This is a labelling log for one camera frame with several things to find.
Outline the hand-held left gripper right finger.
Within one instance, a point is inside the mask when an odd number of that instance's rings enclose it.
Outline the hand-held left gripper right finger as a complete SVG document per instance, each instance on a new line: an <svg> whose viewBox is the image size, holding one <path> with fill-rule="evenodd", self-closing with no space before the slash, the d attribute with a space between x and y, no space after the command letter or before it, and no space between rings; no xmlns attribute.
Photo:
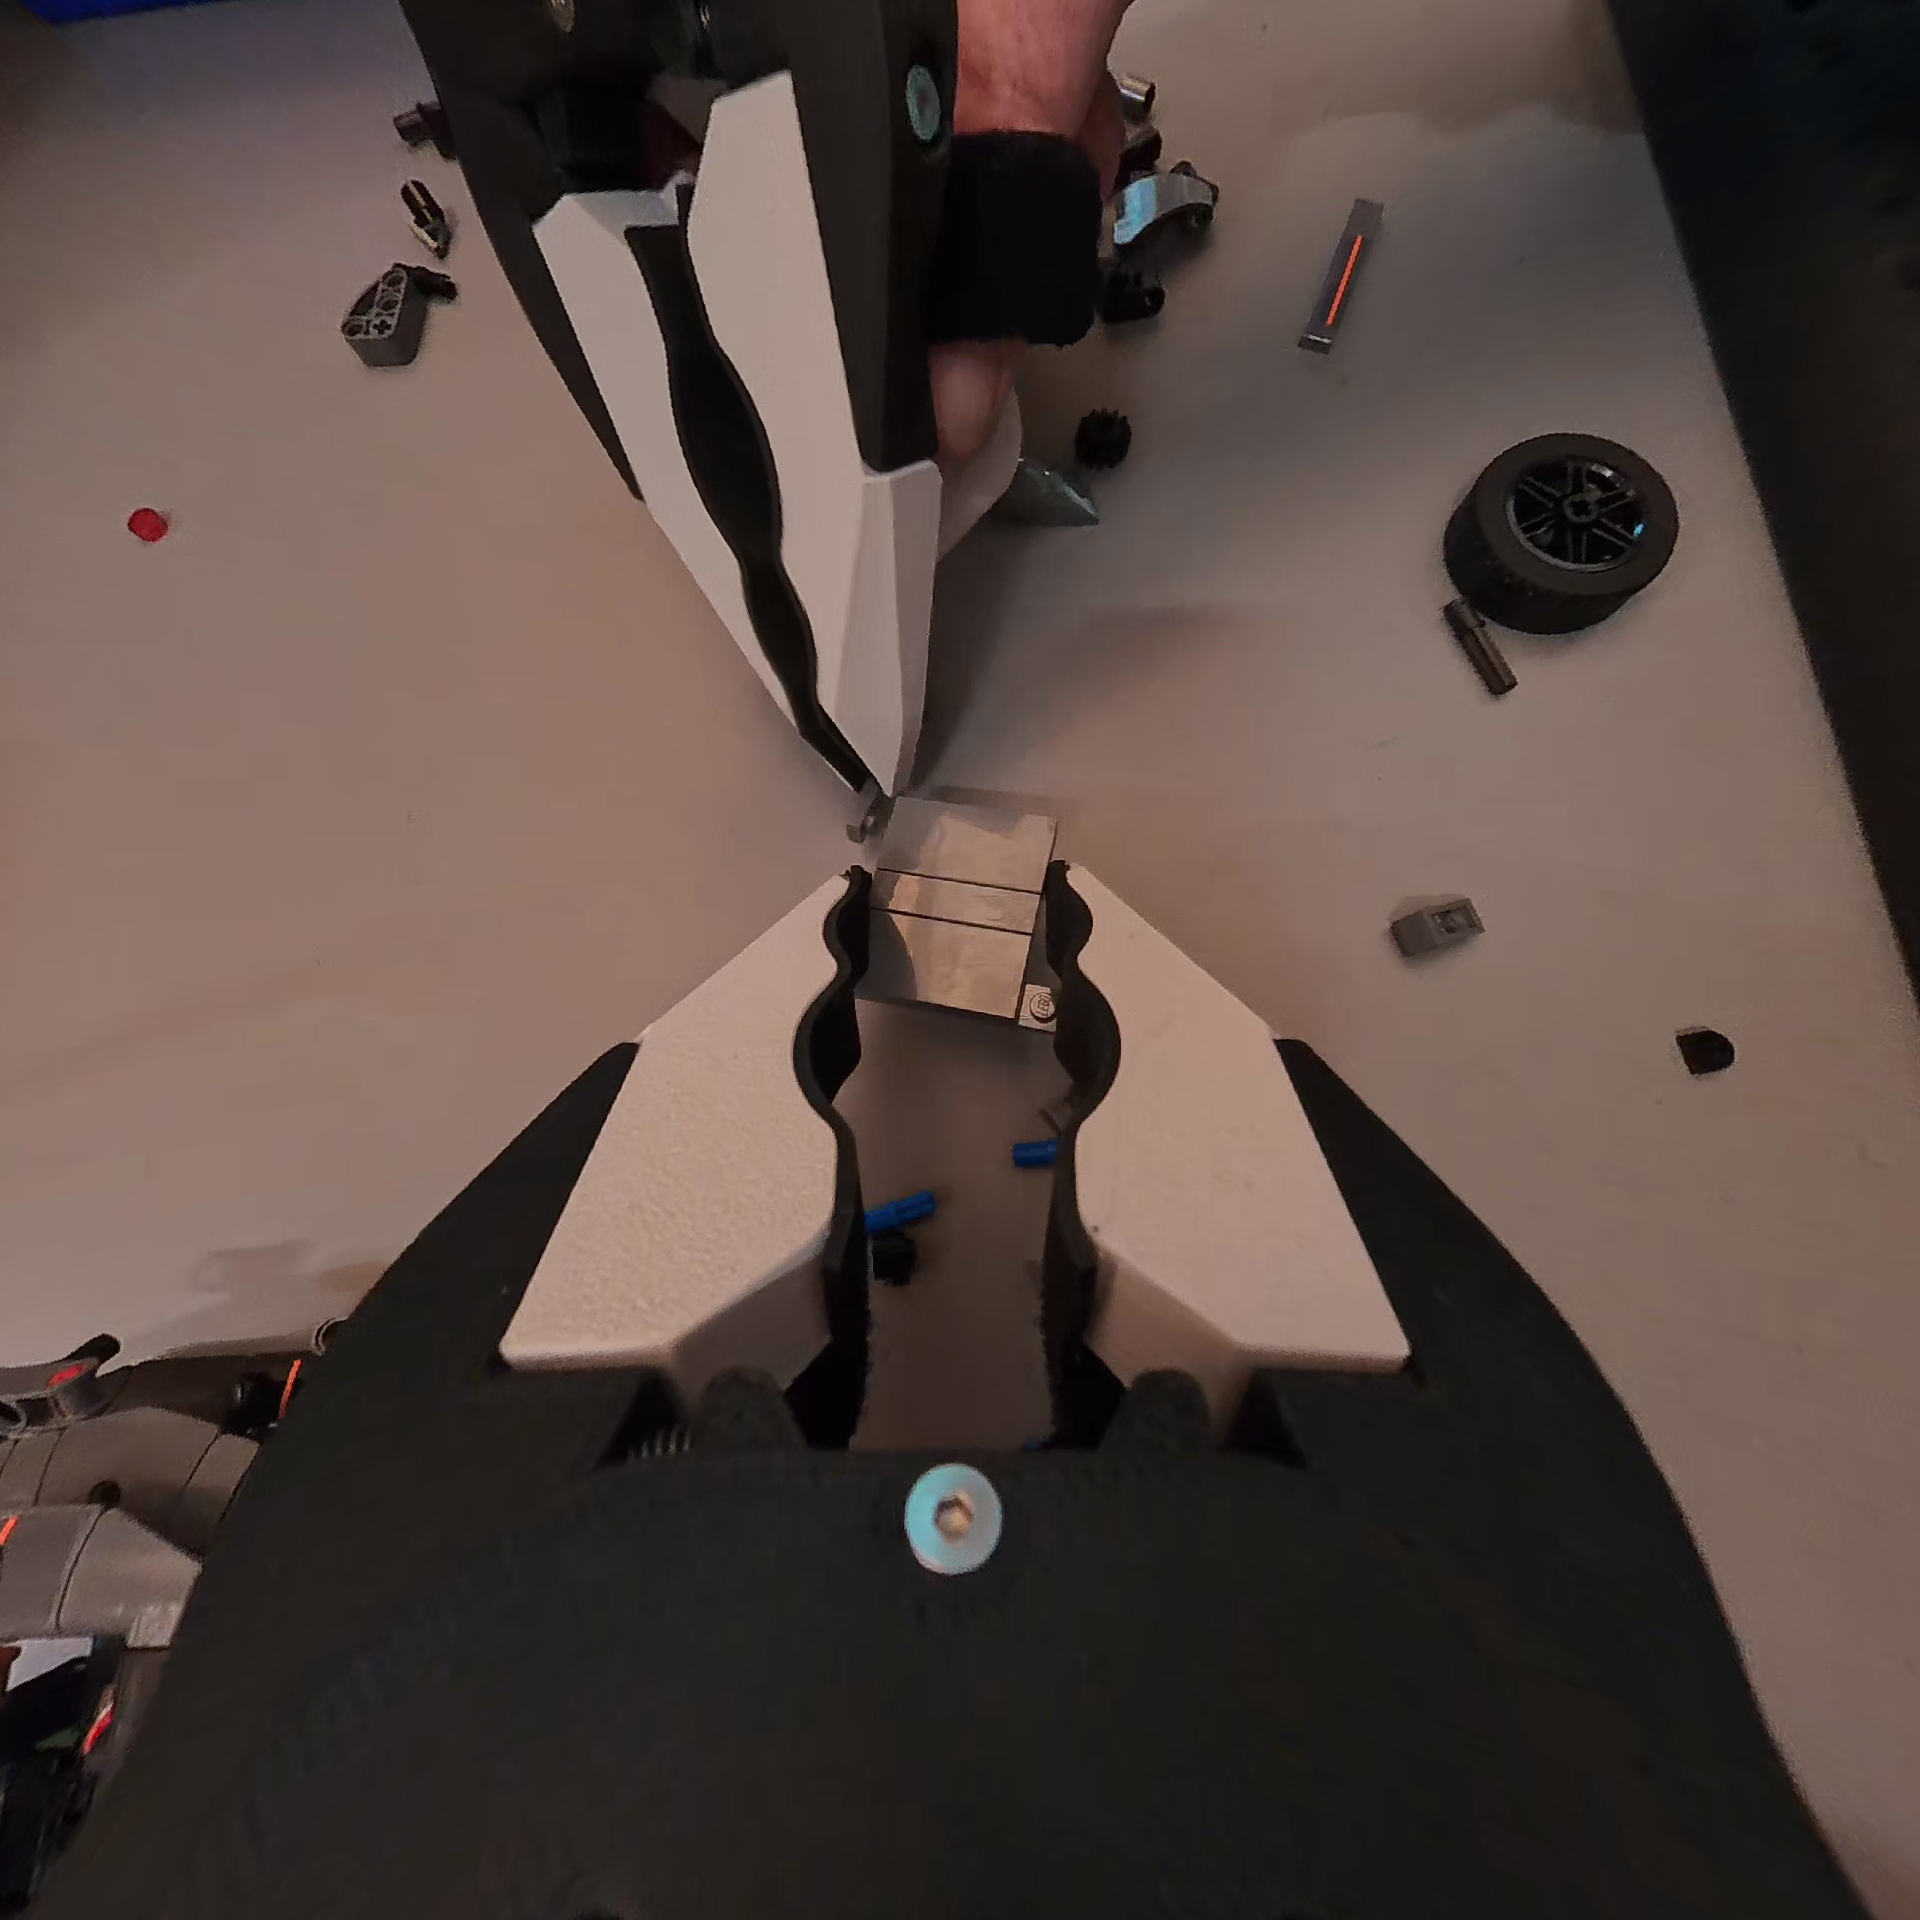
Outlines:
<svg viewBox="0 0 1920 1920"><path fill-rule="evenodd" d="M1052 1431L1089 1446L1145 1376L1203 1434L1268 1372L1394 1376L1411 1342L1268 1024L1089 868L1044 878L1067 1073L1041 1268Z"/></svg>

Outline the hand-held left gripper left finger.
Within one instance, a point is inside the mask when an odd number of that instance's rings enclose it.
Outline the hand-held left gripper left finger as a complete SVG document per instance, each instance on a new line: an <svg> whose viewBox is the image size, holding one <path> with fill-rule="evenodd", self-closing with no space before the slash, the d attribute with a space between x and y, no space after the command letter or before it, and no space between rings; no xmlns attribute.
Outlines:
<svg viewBox="0 0 1920 1920"><path fill-rule="evenodd" d="M872 875L829 877L650 1020L500 1357L641 1370L686 1410L766 1376L813 1449L866 1399L872 1264L834 1099L859 1062Z"/></svg>

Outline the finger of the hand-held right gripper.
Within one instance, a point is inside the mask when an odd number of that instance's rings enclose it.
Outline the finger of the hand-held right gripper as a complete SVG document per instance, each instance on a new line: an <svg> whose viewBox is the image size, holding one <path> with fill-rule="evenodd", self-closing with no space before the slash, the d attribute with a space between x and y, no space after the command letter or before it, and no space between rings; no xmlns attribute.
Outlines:
<svg viewBox="0 0 1920 1920"><path fill-rule="evenodd" d="M788 73L708 111L688 254L766 438L822 715L870 779L899 794L924 717L943 476L932 460L880 472L859 453Z"/></svg>
<svg viewBox="0 0 1920 1920"><path fill-rule="evenodd" d="M692 174L671 173L650 190L562 196L537 246L637 491L715 624L808 751L850 790L883 790L817 699L766 438L690 266L692 194Z"/></svg>

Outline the pile of dark lego pieces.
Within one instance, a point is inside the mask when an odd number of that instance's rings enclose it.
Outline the pile of dark lego pieces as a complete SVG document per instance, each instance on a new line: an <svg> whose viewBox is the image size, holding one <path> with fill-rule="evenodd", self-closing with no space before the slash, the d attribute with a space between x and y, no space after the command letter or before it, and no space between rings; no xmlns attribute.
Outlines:
<svg viewBox="0 0 1920 1920"><path fill-rule="evenodd" d="M1107 328L1149 323L1161 315L1165 282L1157 259L1173 242L1203 237L1218 215L1218 186L1189 161L1157 168L1165 143L1145 116L1152 86L1117 77L1117 94L1130 133L1096 264L1094 316ZM457 286L439 266L397 261L351 301L340 332L365 368L409 368L418 355L430 307L455 299ZM1020 457L1007 491L995 498L987 515L1007 524L1049 529L1094 525L1096 504L1085 474L1117 467L1130 448L1130 418L1100 407L1077 425L1070 465Z"/></svg>

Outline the group of small lego connectors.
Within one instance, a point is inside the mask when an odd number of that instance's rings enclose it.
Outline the group of small lego connectors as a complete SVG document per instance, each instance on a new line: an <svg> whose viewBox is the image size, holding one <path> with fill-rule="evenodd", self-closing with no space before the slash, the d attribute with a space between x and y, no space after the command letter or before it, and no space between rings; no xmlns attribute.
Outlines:
<svg viewBox="0 0 1920 1920"><path fill-rule="evenodd" d="M1466 940L1482 932L1482 921L1471 899L1445 899L1412 909L1389 924L1389 937L1396 952L1407 958L1428 958L1449 954ZM1044 1139L1020 1139L1012 1146L1012 1164L1015 1169L1052 1169L1058 1157L1058 1138L1064 1131L1067 1104L1052 1103L1044 1111L1049 1127ZM906 1285L917 1264L916 1242L910 1227L932 1218L939 1210L932 1191L916 1191L905 1198L878 1205L866 1212L866 1243L874 1261L877 1283Z"/></svg>

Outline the dark grey wide lego tile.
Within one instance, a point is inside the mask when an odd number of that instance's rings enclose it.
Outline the dark grey wide lego tile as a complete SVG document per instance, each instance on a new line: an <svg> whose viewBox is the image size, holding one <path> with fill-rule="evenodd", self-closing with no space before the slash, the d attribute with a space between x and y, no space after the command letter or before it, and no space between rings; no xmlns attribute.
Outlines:
<svg viewBox="0 0 1920 1920"><path fill-rule="evenodd" d="M899 798L870 853L866 1003L1018 1026L1020 985L1052 982L1044 882L1058 820Z"/></svg>

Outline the grey lego tile orange stripe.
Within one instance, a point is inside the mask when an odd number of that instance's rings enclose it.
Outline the grey lego tile orange stripe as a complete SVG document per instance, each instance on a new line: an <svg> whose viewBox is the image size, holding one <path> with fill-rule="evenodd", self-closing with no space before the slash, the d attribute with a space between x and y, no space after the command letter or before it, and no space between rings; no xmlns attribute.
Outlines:
<svg viewBox="0 0 1920 1920"><path fill-rule="evenodd" d="M1313 307L1299 332L1299 349L1321 355L1332 354L1339 339L1339 328L1352 307L1363 266L1376 254L1380 228L1383 204L1357 199L1339 233L1328 272L1322 275Z"/></svg>

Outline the grey lego car model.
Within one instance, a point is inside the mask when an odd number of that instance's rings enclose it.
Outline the grey lego car model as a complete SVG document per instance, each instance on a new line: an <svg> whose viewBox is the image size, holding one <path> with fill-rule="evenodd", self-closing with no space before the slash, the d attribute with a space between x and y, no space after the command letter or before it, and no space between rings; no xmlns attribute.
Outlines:
<svg viewBox="0 0 1920 1920"><path fill-rule="evenodd" d="M122 1764L219 1527L344 1325L141 1362L98 1332L4 1364L4 1916Z"/></svg>

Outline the black lego tyre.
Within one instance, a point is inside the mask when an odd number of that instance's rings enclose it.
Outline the black lego tyre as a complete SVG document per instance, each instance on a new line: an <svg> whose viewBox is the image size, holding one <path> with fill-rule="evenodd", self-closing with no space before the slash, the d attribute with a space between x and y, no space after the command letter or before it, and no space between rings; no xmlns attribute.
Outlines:
<svg viewBox="0 0 1920 1920"><path fill-rule="evenodd" d="M1558 432L1497 453L1454 507L1442 564L1480 617L1529 638L1573 638L1638 597L1669 565L1677 504L1634 448Z"/></svg>

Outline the person's right hand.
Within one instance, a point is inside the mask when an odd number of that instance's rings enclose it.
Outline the person's right hand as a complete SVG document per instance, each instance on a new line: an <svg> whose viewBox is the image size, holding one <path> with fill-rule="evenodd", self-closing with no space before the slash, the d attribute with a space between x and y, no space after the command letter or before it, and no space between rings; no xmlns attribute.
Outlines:
<svg viewBox="0 0 1920 1920"><path fill-rule="evenodd" d="M1124 128L1111 54L1127 3L955 9L953 173L927 290L939 460L989 440L1029 347L1093 325Z"/></svg>

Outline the black perforated panel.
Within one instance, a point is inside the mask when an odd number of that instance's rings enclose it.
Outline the black perforated panel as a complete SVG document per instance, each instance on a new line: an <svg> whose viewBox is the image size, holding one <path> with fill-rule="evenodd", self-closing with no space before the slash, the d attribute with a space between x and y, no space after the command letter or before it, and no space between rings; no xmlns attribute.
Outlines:
<svg viewBox="0 0 1920 1920"><path fill-rule="evenodd" d="M1916 985L1917 6L1605 13Z"/></svg>

